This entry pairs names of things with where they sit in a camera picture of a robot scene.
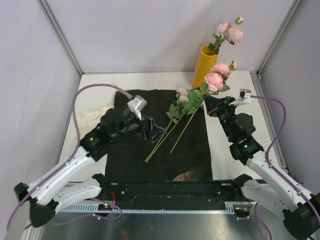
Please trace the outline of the pink flower stem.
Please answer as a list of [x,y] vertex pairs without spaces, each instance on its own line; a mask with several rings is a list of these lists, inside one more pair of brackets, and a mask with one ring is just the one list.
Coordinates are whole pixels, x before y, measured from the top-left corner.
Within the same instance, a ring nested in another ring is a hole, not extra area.
[[244,38],[244,32],[239,27],[244,22],[242,16],[238,16],[234,23],[221,23],[213,34],[215,42],[208,44],[208,55],[218,55],[220,48],[224,42],[229,42],[231,45],[238,44]]
[[195,117],[196,113],[203,108],[204,96],[217,96],[219,93],[228,91],[230,87],[226,84],[226,82],[230,78],[231,73],[237,70],[237,68],[238,64],[234,60],[229,65],[224,63],[217,63],[211,67],[210,72],[204,77],[204,82],[198,88],[189,90],[189,102],[184,106],[186,114],[182,117],[183,119],[189,116],[189,119],[187,120],[185,126],[179,134],[172,149],[176,147],[179,140]]

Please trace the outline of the black wrapping paper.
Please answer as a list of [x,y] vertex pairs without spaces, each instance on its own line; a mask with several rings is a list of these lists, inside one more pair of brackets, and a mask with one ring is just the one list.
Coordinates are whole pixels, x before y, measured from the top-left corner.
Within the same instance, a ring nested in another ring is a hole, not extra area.
[[129,93],[147,100],[142,113],[153,117],[157,125],[169,127],[169,136],[163,137],[163,143],[149,160],[147,157],[156,145],[148,140],[134,135],[113,144],[106,159],[106,178],[114,183],[213,180],[203,109],[175,124],[167,115],[176,100],[175,90],[135,89]]

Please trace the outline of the cream printed ribbon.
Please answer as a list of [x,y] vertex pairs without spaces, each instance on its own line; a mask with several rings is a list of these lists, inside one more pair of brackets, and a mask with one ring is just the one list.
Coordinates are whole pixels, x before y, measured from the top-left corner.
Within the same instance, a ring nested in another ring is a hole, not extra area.
[[100,122],[100,118],[114,107],[118,92],[117,85],[112,83],[110,86],[105,83],[81,86],[76,95],[67,140],[74,144],[91,131]]

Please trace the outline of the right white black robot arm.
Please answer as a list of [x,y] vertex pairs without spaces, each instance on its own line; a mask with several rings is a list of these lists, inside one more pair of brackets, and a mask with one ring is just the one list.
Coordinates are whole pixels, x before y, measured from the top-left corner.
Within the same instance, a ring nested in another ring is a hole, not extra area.
[[320,195],[297,183],[277,164],[252,136],[256,130],[253,117],[236,114],[236,107],[245,104],[245,98],[227,96],[204,97],[207,114],[216,117],[223,128],[232,157],[257,173],[266,183],[260,185],[247,174],[233,180],[231,196],[242,201],[253,200],[275,214],[287,231],[297,240],[305,240],[320,228]]

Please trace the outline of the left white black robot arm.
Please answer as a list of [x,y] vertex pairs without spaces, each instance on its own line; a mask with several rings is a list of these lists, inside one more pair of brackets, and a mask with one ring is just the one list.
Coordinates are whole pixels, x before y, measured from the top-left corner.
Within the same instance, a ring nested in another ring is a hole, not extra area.
[[124,114],[111,108],[100,118],[95,128],[79,142],[69,158],[30,183],[19,183],[14,187],[17,198],[30,203],[29,220],[35,228],[47,224],[59,210],[90,198],[105,200],[111,193],[111,182],[101,174],[89,180],[66,187],[75,175],[104,157],[111,145],[134,135],[143,140],[156,142],[166,133],[150,116],[137,117],[135,113]]

